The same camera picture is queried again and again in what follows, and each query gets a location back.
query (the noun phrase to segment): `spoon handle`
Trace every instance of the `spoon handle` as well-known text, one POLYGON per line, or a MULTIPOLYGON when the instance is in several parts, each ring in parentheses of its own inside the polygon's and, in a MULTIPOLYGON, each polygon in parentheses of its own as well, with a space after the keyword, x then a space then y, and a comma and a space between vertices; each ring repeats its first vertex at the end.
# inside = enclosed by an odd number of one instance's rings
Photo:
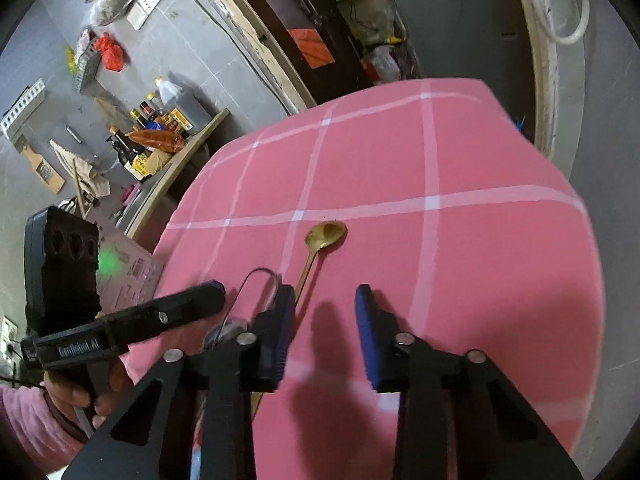
POLYGON ((309 256, 306 259, 305 268, 303 269, 302 274, 300 275, 300 280, 296 285, 296 291, 295 291, 296 306, 298 306, 298 300, 300 299, 300 295, 302 295, 302 290, 305 288, 306 279, 309 276, 309 271, 311 270, 311 266, 314 264, 314 260, 316 259, 316 254, 318 253, 315 251, 309 251, 309 256))

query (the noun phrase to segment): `plastic jug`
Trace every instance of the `plastic jug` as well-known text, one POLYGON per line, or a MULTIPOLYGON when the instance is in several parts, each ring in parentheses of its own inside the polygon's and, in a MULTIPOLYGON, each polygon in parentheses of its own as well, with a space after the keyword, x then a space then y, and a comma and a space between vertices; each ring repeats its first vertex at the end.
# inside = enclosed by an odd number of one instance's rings
POLYGON ((156 86, 166 110, 182 125, 187 135, 197 134, 209 124, 211 116, 193 94, 160 76, 156 78, 156 86))

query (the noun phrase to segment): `silver screw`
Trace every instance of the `silver screw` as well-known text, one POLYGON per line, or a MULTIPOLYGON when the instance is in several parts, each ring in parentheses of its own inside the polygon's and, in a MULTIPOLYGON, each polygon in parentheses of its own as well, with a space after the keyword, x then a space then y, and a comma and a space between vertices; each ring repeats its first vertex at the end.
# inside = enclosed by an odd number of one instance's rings
POLYGON ((258 341, 258 337, 253 332, 242 332, 236 337, 236 342, 242 346, 252 345, 256 341, 258 341))
POLYGON ((167 350, 162 358, 168 363, 177 363, 184 356, 184 352, 178 348, 167 350))
POLYGON ((396 343, 399 345, 412 345, 415 342, 415 337, 413 334, 409 334, 408 332, 400 332, 396 334, 396 343))
POLYGON ((486 354, 480 350, 469 350, 466 353, 466 358, 473 364, 479 365, 486 361, 486 354))

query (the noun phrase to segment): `orange packaged food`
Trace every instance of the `orange packaged food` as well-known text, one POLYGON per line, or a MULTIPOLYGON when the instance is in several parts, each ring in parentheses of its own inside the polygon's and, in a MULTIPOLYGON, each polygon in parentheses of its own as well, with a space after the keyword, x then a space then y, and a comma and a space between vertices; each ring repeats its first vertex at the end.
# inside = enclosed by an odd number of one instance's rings
POLYGON ((127 137, 138 144, 167 153, 177 153, 184 148, 184 139, 168 130, 139 130, 127 134, 127 137))

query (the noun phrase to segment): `gray plastic basket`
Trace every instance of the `gray plastic basket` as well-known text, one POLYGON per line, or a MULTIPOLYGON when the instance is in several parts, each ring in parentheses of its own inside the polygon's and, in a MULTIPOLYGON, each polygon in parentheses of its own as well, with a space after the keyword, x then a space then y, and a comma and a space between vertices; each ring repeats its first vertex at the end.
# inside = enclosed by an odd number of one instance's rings
POLYGON ((76 92, 81 91, 89 81, 95 78, 95 73, 98 72, 102 54, 95 49, 95 42, 97 40, 98 38, 91 40, 89 46, 78 59, 76 79, 74 81, 74 88, 76 89, 76 92))

